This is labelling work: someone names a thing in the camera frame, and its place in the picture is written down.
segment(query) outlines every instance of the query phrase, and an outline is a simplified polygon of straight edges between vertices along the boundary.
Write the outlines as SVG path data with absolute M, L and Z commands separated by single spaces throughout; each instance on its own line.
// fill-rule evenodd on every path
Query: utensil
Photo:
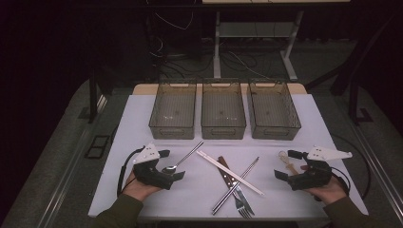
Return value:
M 257 187 L 255 187 L 254 185 L 250 184 L 248 181 L 244 180 L 242 177 L 238 176 L 237 174 L 235 174 L 234 172 L 232 172 L 231 170 L 227 169 L 225 166 L 223 166 L 222 164 L 218 163 L 217 161 L 215 161 L 214 159 L 212 159 L 210 156 L 208 156 L 206 153 L 200 151 L 197 151 L 197 153 L 202 156 L 204 159 L 208 160 L 209 162 L 213 163 L 214 165 L 216 165 L 218 168 L 222 169 L 223 171 L 225 171 L 228 174 L 231 174 L 232 177 L 234 177 L 235 179 L 237 179 L 239 182 L 245 184 L 246 186 L 248 186 L 249 188 L 251 188 L 252 190 L 254 190 L 255 192 L 259 193 L 260 195 L 264 195 L 264 193 L 262 191 L 260 191 Z
M 253 166 L 258 162 L 259 157 L 257 157 L 251 165 L 245 170 L 245 172 L 242 173 L 241 177 L 244 179 L 249 172 L 252 170 Z M 228 192 L 225 193 L 225 195 L 220 199 L 220 201 L 214 206 L 213 208 L 213 215 L 216 215 L 216 213 L 220 210 L 224 202 L 229 198 L 229 196 L 235 191 L 235 189 L 240 185 L 240 182 L 237 181 L 234 183 L 234 186 L 228 190 Z
M 186 156 L 183 157 L 183 159 L 181 159 L 177 164 L 175 165 L 171 165 L 171 166 L 166 166 L 162 171 L 165 174 L 174 174 L 176 172 L 176 168 L 178 167 L 178 165 L 180 165 L 184 160 L 186 160 L 187 158 L 189 158 L 189 156 L 191 156 L 193 154 L 193 152 L 195 152 L 197 149 L 199 149 L 199 147 L 202 146 L 204 142 L 201 141 L 199 142 L 195 148 L 193 148 Z
M 227 168 L 229 169 L 229 166 L 228 166 L 228 164 L 227 164 L 227 162 L 225 161 L 225 159 L 224 159 L 223 156 L 219 156 L 218 162 L 219 162 L 220 164 L 222 164 L 223 166 L 225 166 L 225 167 L 227 167 Z M 222 170 L 220 170 L 220 173 L 221 173 L 222 177 L 224 178 L 225 183 L 226 183 L 226 185 L 228 186 L 228 188 L 231 189 L 231 187 L 234 186 L 234 183 L 236 182 L 236 180 L 235 180 L 233 177 L 231 177 L 231 175 L 225 173 L 225 172 L 222 171 Z M 249 215 L 249 212 L 250 212 L 252 215 L 255 215 L 255 213 L 253 212 L 251 206 L 249 205 L 248 200 L 246 199 L 245 195 L 243 194 L 243 192 L 242 192 L 242 190 L 240 189 L 239 186 L 237 186 L 237 187 L 235 188 L 235 191 L 237 192 L 238 197 L 240 198 L 240 201 L 242 202 L 242 206 L 244 206 L 244 209 L 246 209 L 247 215 Z
M 285 163 L 285 167 L 291 171 L 293 175 L 298 175 L 298 171 L 296 168 L 294 168 L 294 165 L 290 163 L 290 160 L 288 159 L 288 155 L 285 151 L 280 151 L 278 153 L 279 159 L 282 160 L 282 162 Z

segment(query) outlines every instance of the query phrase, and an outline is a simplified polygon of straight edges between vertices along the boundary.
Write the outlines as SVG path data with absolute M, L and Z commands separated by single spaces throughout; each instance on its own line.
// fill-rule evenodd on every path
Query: knife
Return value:
M 228 164 L 226 163 L 226 161 L 225 161 L 223 156 L 219 156 L 218 162 L 229 169 Z M 237 180 L 234 179 L 231 175 L 229 175 L 226 172 L 222 171 L 221 169 L 219 169 L 219 171 L 220 171 L 222 177 L 224 178 L 225 183 L 228 186 L 228 188 L 231 188 L 234 185 L 234 182 L 236 182 Z M 246 199 L 245 195 L 243 194 L 243 192 L 242 192 L 242 190 L 240 189 L 239 186 L 237 186 L 235 188 L 235 191 L 238 193 L 238 196 L 240 197 L 240 200 L 243 202 L 243 205 L 245 206 L 246 210 L 248 210 L 252 215 L 255 215 L 255 213 L 253 212 L 251 206 L 249 205 L 248 200 Z

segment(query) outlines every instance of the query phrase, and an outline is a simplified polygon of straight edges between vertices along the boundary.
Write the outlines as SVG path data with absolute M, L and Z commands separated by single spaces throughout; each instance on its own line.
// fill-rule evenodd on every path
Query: brown wooden handle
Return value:
M 227 169 L 229 169 L 228 164 L 226 163 L 226 161 L 225 161 L 223 156 L 219 156 L 219 160 L 217 162 L 219 162 L 220 164 L 225 166 Z M 219 169 L 219 171 L 220 171 L 221 176 L 224 179 L 225 184 L 227 185 L 227 187 L 231 188 L 232 185 L 233 185 L 233 182 L 235 181 L 235 179 L 231 175 L 227 174 L 225 171 L 222 171 L 221 169 Z

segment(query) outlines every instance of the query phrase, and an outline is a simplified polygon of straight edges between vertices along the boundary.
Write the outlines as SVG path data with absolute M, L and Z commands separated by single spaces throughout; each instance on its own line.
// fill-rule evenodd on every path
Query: person's left hand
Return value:
M 144 201 L 148 196 L 160 191 L 161 189 L 162 188 L 146 185 L 138 180 L 135 180 L 135 176 L 132 171 L 126 180 L 126 186 L 122 193 L 139 201 Z

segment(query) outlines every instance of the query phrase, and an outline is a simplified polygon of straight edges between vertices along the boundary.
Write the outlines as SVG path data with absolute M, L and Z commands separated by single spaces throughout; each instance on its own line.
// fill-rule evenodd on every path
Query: metal spoon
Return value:
M 193 152 L 195 152 L 197 149 L 199 149 L 199 147 L 201 147 L 201 145 L 203 143 L 204 143 L 203 141 L 199 142 L 199 144 L 197 144 L 196 147 L 193 148 L 186 156 L 184 156 L 183 159 L 181 159 L 177 164 L 175 164 L 173 166 L 166 166 L 163 169 L 163 173 L 165 173 L 165 174 L 174 174 L 175 171 L 176 171 L 176 168 L 178 167 L 178 165 L 180 165 L 185 159 L 189 158 L 189 156 L 191 156 L 193 154 Z

